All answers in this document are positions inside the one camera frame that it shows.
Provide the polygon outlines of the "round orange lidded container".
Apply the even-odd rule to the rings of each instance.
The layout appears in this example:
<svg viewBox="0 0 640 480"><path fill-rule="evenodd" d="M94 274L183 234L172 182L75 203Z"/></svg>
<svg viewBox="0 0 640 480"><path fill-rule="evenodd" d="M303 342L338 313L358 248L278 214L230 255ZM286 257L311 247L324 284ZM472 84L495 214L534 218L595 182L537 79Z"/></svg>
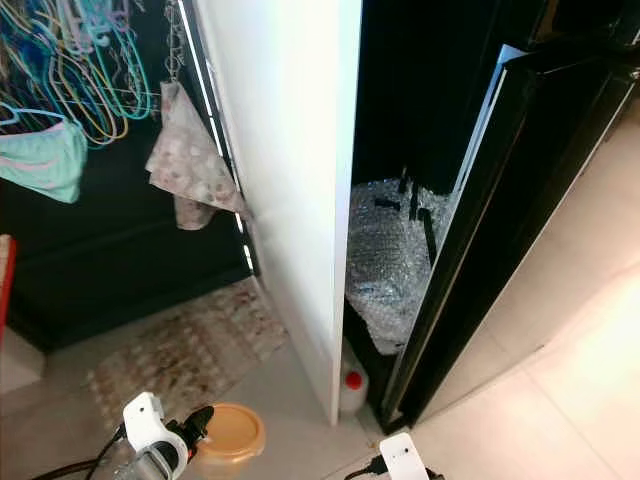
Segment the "round orange lidded container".
<svg viewBox="0 0 640 480"><path fill-rule="evenodd" d="M265 424L243 404L212 404L205 430L206 436L196 444L189 467L207 477L234 476L265 448Z"/></svg>

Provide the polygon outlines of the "patterned floor mat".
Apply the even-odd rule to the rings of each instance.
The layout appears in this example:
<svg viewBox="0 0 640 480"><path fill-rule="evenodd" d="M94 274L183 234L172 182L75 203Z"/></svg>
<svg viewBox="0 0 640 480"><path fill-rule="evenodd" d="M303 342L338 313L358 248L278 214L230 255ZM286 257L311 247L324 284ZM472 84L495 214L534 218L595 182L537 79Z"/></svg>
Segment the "patterned floor mat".
<svg viewBox="0 0 640 480"><path fill-rule="evenodd" d="M106 429L154 393L169 419L207 406L288 342L259 283L247 278L148 317L140 334L92 367L86 385Z"/></svg>

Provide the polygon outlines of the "white bottle with red cap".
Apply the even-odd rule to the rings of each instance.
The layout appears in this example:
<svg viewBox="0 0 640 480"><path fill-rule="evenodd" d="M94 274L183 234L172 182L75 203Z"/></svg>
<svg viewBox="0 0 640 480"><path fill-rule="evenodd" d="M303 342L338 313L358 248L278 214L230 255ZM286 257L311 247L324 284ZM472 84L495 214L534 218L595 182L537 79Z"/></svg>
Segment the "white bottle with red cap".
<svg viewBox="0 0 640 480"><path fill-rule="evenodd" d="M361 367L344 366L339 384L339 413L342 413L342 415L356 415L366 404L369 387L369 376Z"/></svg>

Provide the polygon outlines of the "clear bubble wrap sheet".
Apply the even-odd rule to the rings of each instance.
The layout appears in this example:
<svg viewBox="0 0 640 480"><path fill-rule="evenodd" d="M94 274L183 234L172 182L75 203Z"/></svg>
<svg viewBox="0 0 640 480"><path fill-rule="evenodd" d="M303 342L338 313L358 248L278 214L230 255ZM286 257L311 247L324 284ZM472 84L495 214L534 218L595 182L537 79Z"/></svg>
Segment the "clear bubble wrap sheet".
<svg viewBox="0 0 640 480"><path fill-rule="evenodd" d="M365 321L379 355L398 355L410 340L434 266L419 220L408 215L408 193L419 187L421 209L430 209L436 244L443 247L453 198L412 180L384 179L351 189L346 261L346 301ZM375 197L399 198L403 211L375 209Z"/></svg>

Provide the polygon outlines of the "red edged table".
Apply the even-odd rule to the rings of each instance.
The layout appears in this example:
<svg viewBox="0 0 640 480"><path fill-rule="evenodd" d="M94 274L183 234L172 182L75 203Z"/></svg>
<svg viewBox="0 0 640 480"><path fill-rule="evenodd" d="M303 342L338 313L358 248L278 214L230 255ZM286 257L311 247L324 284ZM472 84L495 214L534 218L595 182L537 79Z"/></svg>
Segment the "red edged table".
<svg viewBox="0 0 640 480"><path fill-rule="evenodd" d="M10 294L12 294L12 283L17 260L17 242L9 234L0 234L1 250L1 283L0 283L0 326L5 328L8 319Z"/></svg>

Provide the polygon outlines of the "beige patterned hanging cloth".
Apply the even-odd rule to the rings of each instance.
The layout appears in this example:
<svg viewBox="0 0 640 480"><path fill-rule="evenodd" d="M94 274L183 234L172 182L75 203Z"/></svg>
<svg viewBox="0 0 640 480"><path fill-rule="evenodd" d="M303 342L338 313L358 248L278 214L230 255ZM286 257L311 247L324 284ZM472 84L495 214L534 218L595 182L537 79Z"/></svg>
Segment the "beige patterned hanging cloth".
<svg viewBox="0 0 640 480"><path fill-rule="evenodd" d="M182 83L163 82L161 129L145 168L148 183L173 197L175 225L200 230L215 212L246 211L227 161Z"/></svg>

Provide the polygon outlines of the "long black tape strip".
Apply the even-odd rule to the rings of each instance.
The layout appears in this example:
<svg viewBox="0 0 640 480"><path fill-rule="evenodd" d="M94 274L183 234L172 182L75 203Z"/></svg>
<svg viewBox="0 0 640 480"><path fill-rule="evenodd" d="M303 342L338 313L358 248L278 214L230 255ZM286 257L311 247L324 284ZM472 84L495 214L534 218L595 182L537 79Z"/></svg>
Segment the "long black tape strip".
<svg viewBox="0 0 640 480"><path fill-rule="evenodd" d="M439 246L436 244L435 221L433 219L433 211L420 207L417 210L417 218L422 224L422 232L424 232L425 246L428 250L428 259L431 266L435 265L438 259Z"/></svg>

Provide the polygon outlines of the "mint green garment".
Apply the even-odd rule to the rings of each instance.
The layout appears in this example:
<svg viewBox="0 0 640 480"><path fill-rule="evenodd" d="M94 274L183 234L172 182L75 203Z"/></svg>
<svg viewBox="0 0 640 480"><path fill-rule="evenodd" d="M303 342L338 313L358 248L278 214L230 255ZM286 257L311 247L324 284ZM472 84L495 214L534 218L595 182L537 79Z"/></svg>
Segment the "mint green garment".
<svg viewBox="0 0 640 480"><path fill-rule="evenodd" d="M60 122L40 132L1 134L0 177L61 202L81 196L87 138L76 124Z"/></svg>

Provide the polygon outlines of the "yellow plastic clothes hanger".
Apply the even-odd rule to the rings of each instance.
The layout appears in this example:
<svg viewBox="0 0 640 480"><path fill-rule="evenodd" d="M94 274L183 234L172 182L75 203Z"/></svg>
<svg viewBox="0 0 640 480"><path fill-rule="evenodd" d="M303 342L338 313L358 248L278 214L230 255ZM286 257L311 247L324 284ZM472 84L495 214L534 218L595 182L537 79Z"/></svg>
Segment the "yellow plastic clothes hanger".
<svg viewBox="0 0 640 480"><path fill-rule="evenodd" d="M100 74L81 59L56 52L50 65L50 84L60 108L81 125L91 148L105 148L128 131L115 115Z"/></svg>

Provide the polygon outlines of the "teal plastic clothes hanger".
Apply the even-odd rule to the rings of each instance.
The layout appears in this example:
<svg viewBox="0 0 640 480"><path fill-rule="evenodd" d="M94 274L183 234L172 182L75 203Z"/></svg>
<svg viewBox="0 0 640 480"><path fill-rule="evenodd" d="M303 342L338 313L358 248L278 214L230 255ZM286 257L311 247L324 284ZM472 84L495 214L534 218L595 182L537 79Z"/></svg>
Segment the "teal plastic clothes hanger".
<svg viewBox="0 0 640 480"><path fill-rule="evenodd" d="M145 119L157 113L157 95L151 90L147 67L140 52L140 38L131 26L131 17L123 10L108 14L109 96L124 118Z"/></svg>

